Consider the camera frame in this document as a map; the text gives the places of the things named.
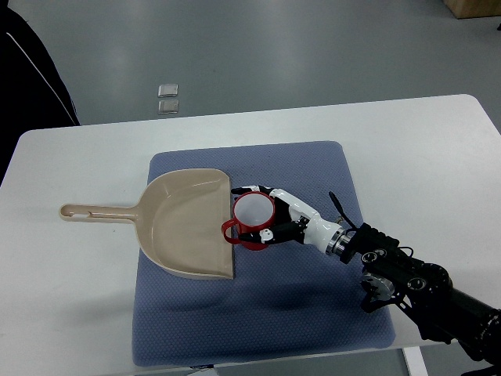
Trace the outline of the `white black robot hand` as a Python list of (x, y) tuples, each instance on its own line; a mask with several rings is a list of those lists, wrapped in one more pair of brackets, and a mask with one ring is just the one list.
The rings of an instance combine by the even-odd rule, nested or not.
[(298, 197), (279, 188), (267, 186), (242, 186), (231, 189), (236, 199), (244, 193), (258, 191), (269, 195), (275, 203), (273, 224), (259, 233), (237, 235), (236, 229), (228, 231), (231, 237), (263, 244), (282, 244), (296, 241), (310, 244), (326, 255), (340, 255), (350, 241), (348, 230), (322, 218), (319, 212)]

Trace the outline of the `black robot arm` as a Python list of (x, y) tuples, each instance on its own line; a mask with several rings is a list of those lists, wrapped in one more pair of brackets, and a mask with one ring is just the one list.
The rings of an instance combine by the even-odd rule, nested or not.
[(395, 305), (418, 327), (422, 339), (458, 341), (472, 360), (488, 362), (477, 375), (500, 373), (499, 309), (455, 289), (445, 268), (414, 258), (412, 248), (366, 223), (351, 225), (328, 252), (344, 264), (362, 262), (364, 312)]

